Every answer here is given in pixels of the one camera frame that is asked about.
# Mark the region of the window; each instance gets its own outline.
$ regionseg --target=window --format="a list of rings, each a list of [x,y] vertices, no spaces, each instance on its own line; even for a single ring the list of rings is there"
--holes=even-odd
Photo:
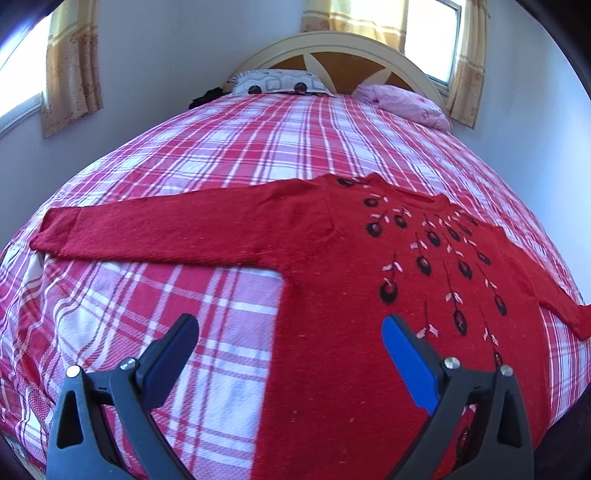
[[[404,54],[447,92],[460,44],[466,0],[409,0]]]
[[[0,134],[39,107],[50,17],[28,33],[0,69]]]

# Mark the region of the curved headboard frame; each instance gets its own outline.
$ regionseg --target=curved headboard frame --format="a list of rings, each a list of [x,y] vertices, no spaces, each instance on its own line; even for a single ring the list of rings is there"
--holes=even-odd
[[[313,53],[337,52],[363,57],[375,62],[383,70],[373,73],[363,83],[385,83],[391,74],[399,77],[404,83],[424,97],[435,102],[442,110],[445,104],[433,82],[413,62],[400,52],[370,38],[345,32],[306,32],[272,43],[255,53],[232,75],[245,70],[268,69],[289,60],[303,56],[306,69],[318,75],[320,80],[333,92],[337,93],[335,84],[322,64]]]

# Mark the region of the pink pillow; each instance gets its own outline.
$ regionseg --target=pink pillow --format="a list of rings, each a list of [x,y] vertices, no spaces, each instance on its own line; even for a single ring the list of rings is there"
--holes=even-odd
[[[425,127],[447,134],[452,132],[445,113],[434,102],[418,93],[394,85],[359,85],[353,92],[353,97]]]

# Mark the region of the red and white plaid blanket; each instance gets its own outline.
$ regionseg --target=red and white plaid blanket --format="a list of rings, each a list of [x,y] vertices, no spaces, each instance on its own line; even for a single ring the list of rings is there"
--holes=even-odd
[[[0,427],[46,461],[66,368],[113,368],[138,356],[183,312],[202,337],[153,416],[198,478],[248,479],[271,358],[282,279],[249,268],[61,261],[32,252],[50,206],[234,187],[324,173],[378,172],[419,192],[443,192],[508,237],[575,299],[556,248],[515,193],[457,139],[348,96],[222,98],[179,115],[93,163],[45,202],[0,260]],[[220,228],[224,219],[220,218]],[[591,343],[541,310],[556,421],[591,381]],[[141,472],[121,423],[110,420],[131,472]]]

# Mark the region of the pillow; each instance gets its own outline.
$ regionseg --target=pillow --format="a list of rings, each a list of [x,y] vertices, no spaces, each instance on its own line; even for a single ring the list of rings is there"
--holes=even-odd
[[[387,112],[446,134],[452,126],[445,113],[431,100],[394,85],[359,85],[353,97]]]
[[[298,93],[334,96],[315,74],[306,70],[247,70],[229,79],[228,83],[236,83],[231,95]]]

